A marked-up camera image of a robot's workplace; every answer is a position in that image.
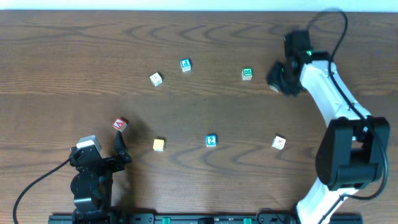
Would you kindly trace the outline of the red letter A block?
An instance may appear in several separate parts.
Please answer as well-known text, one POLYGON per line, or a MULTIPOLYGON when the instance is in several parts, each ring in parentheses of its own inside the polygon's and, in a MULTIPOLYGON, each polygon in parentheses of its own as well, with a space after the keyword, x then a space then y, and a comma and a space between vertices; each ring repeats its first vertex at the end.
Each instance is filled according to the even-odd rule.
POLYGON ((116 118, 112 123, 112 127, 120 132, 123 132, 127 127, 127 122, 122 118, 116 118))

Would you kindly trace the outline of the blue number 2 block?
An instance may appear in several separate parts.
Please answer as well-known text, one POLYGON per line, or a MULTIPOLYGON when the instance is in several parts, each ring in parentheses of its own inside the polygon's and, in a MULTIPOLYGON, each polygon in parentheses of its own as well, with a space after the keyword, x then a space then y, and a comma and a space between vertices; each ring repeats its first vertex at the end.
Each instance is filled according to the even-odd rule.
POLYGON ((206 146, 207 147, 216 147, 217 146, 216 135, 207 135, 206 136, 206 146))

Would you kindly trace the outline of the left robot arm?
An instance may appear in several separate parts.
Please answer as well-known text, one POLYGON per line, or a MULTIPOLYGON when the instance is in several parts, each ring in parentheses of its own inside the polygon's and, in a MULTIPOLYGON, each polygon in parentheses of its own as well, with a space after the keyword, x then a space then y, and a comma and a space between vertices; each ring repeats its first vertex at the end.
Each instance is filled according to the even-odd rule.
POLYGON ((95 135, 81 138, 71 148, 70 165, 78 171, 70 185, 76 206, 73 223, 129 223, 128 216, 111 205, 113 174, 132 161, 120 131, 116 132, 113 149, 115 155, 101 157, 95 135))

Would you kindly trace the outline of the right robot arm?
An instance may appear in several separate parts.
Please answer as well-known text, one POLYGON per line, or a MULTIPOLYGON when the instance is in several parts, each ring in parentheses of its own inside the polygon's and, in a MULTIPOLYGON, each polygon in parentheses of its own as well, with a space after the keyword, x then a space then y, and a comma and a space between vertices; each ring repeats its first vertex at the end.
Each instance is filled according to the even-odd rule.
POLYGON ((285 62, 273 64, 266 80, 285 95, 307 91, 326 124, 315 158, 317 179, 285 223, 331 223, 346 199, 378 197, 387 182, 390 126, 355 100, 331 56, 310 50, 288 53, 285 62))

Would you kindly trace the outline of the green letter R block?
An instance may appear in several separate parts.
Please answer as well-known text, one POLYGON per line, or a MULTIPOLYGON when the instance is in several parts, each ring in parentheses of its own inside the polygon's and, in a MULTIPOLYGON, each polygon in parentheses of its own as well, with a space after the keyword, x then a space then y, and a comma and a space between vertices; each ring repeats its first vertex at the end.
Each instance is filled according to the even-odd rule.
POLYGON ((241 72, 242 80, 251 80, 253 76, 253 70, 251 67, 246 67, 242 69, 241 72))

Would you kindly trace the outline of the yellow wooden block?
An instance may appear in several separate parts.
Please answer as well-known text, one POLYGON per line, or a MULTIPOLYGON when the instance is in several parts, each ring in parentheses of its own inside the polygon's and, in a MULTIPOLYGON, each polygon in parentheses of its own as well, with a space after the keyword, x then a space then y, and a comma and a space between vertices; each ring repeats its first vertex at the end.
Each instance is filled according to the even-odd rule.
POLYGON ((153 143, 153 150, 163 152, 165 147, 165 141, 163 139, 155 139, 153 143))

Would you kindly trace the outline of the white block with red drawing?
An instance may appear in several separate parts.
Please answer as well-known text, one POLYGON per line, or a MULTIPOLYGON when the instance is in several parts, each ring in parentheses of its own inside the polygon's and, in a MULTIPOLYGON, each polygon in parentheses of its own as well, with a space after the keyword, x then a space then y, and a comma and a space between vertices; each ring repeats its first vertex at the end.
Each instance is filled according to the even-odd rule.
POLYGON ((278 150, 282 150, 285 146, 285 143, 286 143, 286 139, 284 139, 283 137, 280 137, 280 136, 276 136, 273 139, 272 147, 274 147, 278 150))

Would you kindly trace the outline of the plain white wooden block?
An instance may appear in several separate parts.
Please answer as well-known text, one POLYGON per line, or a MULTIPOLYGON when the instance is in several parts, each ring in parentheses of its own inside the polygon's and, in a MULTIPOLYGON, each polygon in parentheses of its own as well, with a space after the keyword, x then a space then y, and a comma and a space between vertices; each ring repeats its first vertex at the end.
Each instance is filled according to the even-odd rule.
POLYGON ((162 75, 156 72, 150 76, 150 81, 154 86, 159 86, 163 83, 162 75))

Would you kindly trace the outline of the blue letter P block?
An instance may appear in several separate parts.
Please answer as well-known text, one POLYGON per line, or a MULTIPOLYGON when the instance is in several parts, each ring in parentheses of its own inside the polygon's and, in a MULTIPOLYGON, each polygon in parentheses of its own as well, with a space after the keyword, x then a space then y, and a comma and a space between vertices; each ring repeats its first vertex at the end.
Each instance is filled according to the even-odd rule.
POLYGON ((182 59, 180 61, 180 66, 181 66, 182 72, 188 72, 192 69, 192 64, 191 64, 191 61, 189 58, 182 59))

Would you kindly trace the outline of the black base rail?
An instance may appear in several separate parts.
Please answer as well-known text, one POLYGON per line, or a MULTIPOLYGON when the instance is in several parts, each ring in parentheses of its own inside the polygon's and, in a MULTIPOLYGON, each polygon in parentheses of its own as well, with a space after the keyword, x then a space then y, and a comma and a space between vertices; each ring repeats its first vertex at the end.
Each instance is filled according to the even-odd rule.
MULTIPOLYGON (((75 222, 71 215, 51 215, 50 224, 72 224, 72 223, 131 223, 131 224, 275 224, 284 223, 284 214, 277 215, 270 213, 260 214, 257 218, 249 215, 233 216, 210 216, 210 215, 153 215, 151 213, 135 213, 128 218, 121 218, 119 221, 82 221, 75 222)), ((330 219, 332 224, 362 224, 360 215, 333 215, 330 219)))

